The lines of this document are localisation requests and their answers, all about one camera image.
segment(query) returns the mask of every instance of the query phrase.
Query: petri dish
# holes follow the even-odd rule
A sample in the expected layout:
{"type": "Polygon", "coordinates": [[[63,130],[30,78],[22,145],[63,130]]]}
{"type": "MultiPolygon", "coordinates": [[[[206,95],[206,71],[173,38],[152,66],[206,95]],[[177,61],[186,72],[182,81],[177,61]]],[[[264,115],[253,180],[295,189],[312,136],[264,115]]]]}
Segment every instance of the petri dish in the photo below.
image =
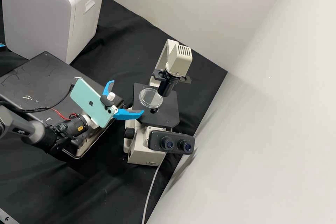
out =
{"type": "Polygon", "coordinates": [[[142,105],[150,109],[156,109],[160,107],[163,101],[163,98],[161,95],[159,95],[158,91],[152,88],[145,88],[141,90],[139,99],[142,105]]]}

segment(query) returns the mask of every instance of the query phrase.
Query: microscope power cable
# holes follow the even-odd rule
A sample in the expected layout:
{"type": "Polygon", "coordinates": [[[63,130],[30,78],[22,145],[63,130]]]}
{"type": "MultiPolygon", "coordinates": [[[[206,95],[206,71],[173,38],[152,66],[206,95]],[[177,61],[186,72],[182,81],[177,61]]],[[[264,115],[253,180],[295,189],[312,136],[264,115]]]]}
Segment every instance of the microscope power cable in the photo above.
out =
{"type": "Polygon", "coordinates": [[[161,163],[159,164],[159,166],[157,167],[157,169],[156,169],[156,171],[155,171],[155,173],[154,173],[154,177],[153,177],[152,183],[151,183],[151,185],[150,185],[150,188],[149,188],[149,191],[148,191],[148,194],[147,194],[147,199],[146,199],[146,203],[145,203],[145,208],[143,209],[143,212],[144,212],[144,213],[143,213],[143,215],[142,215],[142,222],[141,222],[141,224],[145,224],[146,211],[147,211],[147,205],[148,205],[149,197],[150,197],[151,192],[152,192],[152,188],[153,188],[153,185],[154,185],[154,181],[155,181],[156,175],[157,175],[157,173],[158,173],[158,171],[159,171],[159,169],[160,169],[160,166],[161,166],[162,162],[163,162],[164,159],[165,159],[165,156],[166,156],[166,154],[164,155],[164,158],[162,159],[161,163]]]}

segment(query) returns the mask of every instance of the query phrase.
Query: white appliance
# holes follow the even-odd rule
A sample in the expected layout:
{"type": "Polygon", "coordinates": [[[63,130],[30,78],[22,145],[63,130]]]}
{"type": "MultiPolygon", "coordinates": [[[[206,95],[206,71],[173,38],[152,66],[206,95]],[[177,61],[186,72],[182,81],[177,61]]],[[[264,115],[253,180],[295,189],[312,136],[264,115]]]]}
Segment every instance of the white appliance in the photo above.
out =
{"type": "Polygon", "coordinates": [[[102,0],[2,0],[6,46],[31,59],[48,51],[70,64],[96,33],[102,0]]]}

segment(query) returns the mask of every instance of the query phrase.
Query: mint green smartphone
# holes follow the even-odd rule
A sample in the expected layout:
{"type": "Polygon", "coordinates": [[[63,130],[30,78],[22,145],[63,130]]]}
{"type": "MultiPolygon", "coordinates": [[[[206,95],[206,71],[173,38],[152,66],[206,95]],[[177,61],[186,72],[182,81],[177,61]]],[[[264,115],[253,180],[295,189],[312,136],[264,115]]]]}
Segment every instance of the mint green smartphone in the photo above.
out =
{"type": "Polygon", "coordinates": [[[112,108],[105,109],[105,105],[100,101],[100,94],[83,79],[77,80],[70,97],[101,128],[105,128],[113,117],[112,108]]]}

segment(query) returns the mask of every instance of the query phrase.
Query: microscope stage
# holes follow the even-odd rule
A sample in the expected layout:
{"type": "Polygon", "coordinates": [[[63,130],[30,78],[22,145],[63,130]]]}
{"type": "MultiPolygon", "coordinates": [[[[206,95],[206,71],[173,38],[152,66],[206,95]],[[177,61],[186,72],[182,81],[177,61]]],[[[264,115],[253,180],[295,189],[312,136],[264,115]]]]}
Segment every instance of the microscope stage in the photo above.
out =
{"type": "Polygon", "coordinates": [[[144,110],[138,121],[145,126],[173,128],[180,122],[179,108],[177,104],[176,91],[171,91],[168,97],[163,97],[162,105],[156,113],[151,113],[151,109],[141,104],[139,94],[145,88],[158,89],[140,83],[134,83],[133,109],[144,110]]]}

